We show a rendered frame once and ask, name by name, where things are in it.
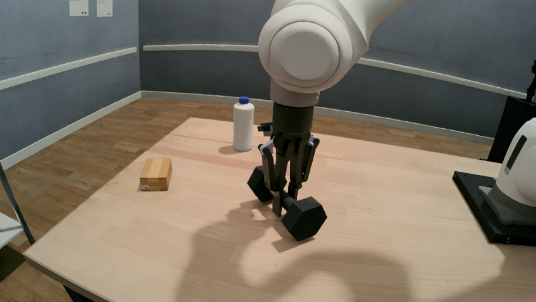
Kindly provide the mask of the small brown cardboard box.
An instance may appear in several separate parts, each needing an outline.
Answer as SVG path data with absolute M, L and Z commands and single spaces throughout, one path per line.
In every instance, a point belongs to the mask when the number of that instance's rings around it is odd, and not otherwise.
M 142 191 L 167 191 L 172 170 L 171 158 L 147 158 L 140 175 Z

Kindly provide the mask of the white bottle with blue cap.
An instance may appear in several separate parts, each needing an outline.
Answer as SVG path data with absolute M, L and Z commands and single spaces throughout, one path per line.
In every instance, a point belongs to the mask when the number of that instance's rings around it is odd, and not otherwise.
M 240 97 L 233 107 L 233 148 L 246 152 L 253 148 L 254 106 L 249 97 Z

